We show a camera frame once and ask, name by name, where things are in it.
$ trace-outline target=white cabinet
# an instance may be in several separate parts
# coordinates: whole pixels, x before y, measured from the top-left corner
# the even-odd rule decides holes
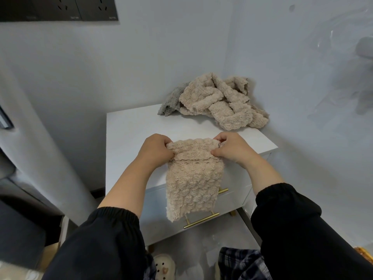
[[[106,193],[110,191],[124,169],[135,159],[144,140],[154,134],[164,134],[173,141],[189,138],[213,138],[223,131],[213,119],[205,116],[182,116],[175,113],[164,117],[157,115],[160,105],[135,108],[107,114],[106,132]],[[259,130],[244,128],[238,133],[264,158],[277,149]],[[175,235],[188,225],[185,218],[170,222],[166,217],[166,172],[164,165],[154,171],[147,183],[140,229],[145,245],[151,245]],[[213,213],[220,215],[244,204],[251,190],[247,172],[236,163],[225,161],[221,189]],[[188,214],[189,223],[211,220],[211,212]]]

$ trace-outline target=textured towel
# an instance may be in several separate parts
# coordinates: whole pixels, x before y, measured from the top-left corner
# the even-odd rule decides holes
[[[165,115],[166,117],[173,113],[174,111],[180,110],[180,101],[179,97],[183,93],[184,89],[188,86],[189,83],[182,84],[176,87],[166,98],[165,103],[162,104],[161,108],[158,111],[158,115]]]
[[[209,211],[215,206],[224,163],[211,150],[219,141],[210,138],[179,140],[167,144],[175,153],[166,176],[167,218],[180,219],[187,213]]]
[[[180,95],[183,115],[207,115],[215,118],[225,130],[250,126],[262,128],[268,123],[268,113],[249,103],[247,96],[255,83],[248,78],[231,77],[223,81],[207,73],[191,81]]]

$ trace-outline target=cabinet top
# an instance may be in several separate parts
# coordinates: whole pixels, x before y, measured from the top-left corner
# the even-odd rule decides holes
[[[106,193],[110,191],[126,167],[136,158],[144,140],[155,133],[172,141],[189,138],[213,138],[224,131],[207,116],[183,116],[178,112],[165,117],[157,115],[159,105],[123,110],[106,118]],[[277,146],[259,130],[241,128],[237,131],[259,154],[270,153]],[[156,169],[147,189],[166,183],[167,166]]]

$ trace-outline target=elastic cuff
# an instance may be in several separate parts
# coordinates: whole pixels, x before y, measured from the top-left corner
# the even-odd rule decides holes
[[[133,225],[139,227],[139,218],[133,212],[117,207],[100,207],[97,208],[91,215],[88,217],[88,221],[99,218],[105,217],[107,219],[116,219],[118,221],[125,221],[128,223],[132,223]]]
[[[267,202],[271,198],[277,198],[284,193],[295,192],[295,188],[287,183],[278,183],[267,188],[262,189],[256,196],[256,204],[259,206],[262,203]]]

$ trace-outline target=hand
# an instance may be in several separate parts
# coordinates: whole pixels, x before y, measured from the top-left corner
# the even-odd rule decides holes
[[[148,137],[135,160],[141,161],[144,166],[148,166],[152,171],[167,163],[175,155],[166,148],[166,144],[172,142],[169,137],[161,134],[153,134]]]
[[[214,140],[222,144],[220,148],[211,150],[212,155],[227,158],[243,168],[246,168],[251,160],[260,157],[236,132],[221,132],[214,137]]]

